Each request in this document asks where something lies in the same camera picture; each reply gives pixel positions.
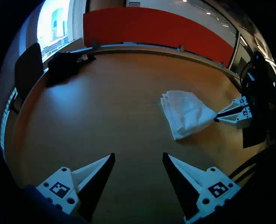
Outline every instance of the screw hole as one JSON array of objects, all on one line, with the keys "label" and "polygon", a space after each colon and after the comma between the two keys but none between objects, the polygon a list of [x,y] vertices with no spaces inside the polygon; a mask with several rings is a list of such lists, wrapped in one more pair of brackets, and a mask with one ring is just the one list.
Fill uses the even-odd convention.
[{"label": "screw hole", "polygon": [[219,210],[220,208],[221,208],[221,206],[220,206],[220,205],[217,205],[217,206],[215,207],[215,211]]},{"label": "screw hole", "polygon": [[202,200],[202,203],[207,205],[208,203],[210,203],[210,200],[208,198],[205,198]]},{"label": "screw hole", "polygon": [[72,199],[72,198],[68,198],[67,200],[66,200],[69,204],[74,204],[75,203],[75,200],[74,199]]},{"label": "screw hole", "polygon": [[56,204],[55,207],[58,208],[59,210],[62,210],[62,207],[59,204]]}]

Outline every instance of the window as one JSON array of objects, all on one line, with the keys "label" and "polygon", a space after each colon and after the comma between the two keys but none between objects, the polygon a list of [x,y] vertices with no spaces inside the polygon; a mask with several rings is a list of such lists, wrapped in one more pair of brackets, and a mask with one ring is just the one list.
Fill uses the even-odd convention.
[{"label": "window", "polygon": [[69,42],[70,0],[46,0],[38,18],[37,38],[43,61]]}]

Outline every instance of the black bag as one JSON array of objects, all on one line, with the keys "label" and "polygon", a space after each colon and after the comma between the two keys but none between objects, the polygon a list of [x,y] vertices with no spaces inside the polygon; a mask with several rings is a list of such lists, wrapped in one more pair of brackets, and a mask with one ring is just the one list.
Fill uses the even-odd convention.
[{"label": "black bag", "polygon": [[81,66],[96,59],[94,56],[87,55],[88,59],[81,60],[81,56],[83,56],[81,53],[57,52],[52,60],[48,62],[49,77],[47,80],[47,87],[66,81],[70,77],[76,75]]}]

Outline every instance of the wall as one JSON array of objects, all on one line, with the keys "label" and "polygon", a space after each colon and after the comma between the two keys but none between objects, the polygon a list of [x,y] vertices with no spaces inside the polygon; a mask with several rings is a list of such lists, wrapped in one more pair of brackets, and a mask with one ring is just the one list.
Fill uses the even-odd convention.
[{"label": "wall", "polygon": [[91,0],[90,1],[90,11],[123,7],[124,0]]},{"label": "wall", "polygon": [[179,0],[127,0],[127,6],[129,2],[140,2],[140,7],[163,10],[188,18],[213,31],[232,47],[235,47],[236,29],[220,13],[201,0],[189,0],[187,2]]}]

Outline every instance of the ceiling light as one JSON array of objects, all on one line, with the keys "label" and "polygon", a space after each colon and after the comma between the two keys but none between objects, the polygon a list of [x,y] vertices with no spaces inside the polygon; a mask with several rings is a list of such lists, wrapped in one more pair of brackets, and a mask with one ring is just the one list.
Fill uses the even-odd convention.
[{"label": "ceiling light", "polygon": [[271,65],[275,66],[276,67],[276,64],[275,62],[273,62],[272,60],[268,59],[268,58],[265,58],[266,62],[270,63]]},{"label": "ceiling light", "polygon": [[263,55],[265,57],[268,57],[267,54],[264,52],[264,50],[262,49],[262,47],[260,47],[259,45],[257,45],[257,47],[259,48],[259,50],[263,53]]},{"label": "ceiling light", "polygon": [[241,40],[243,41],[243,43],[246,45],[246,46],[248,46],[247,45],[247,43],[246,43],[246,41],[244,40],[244,38],[241,36]]}]

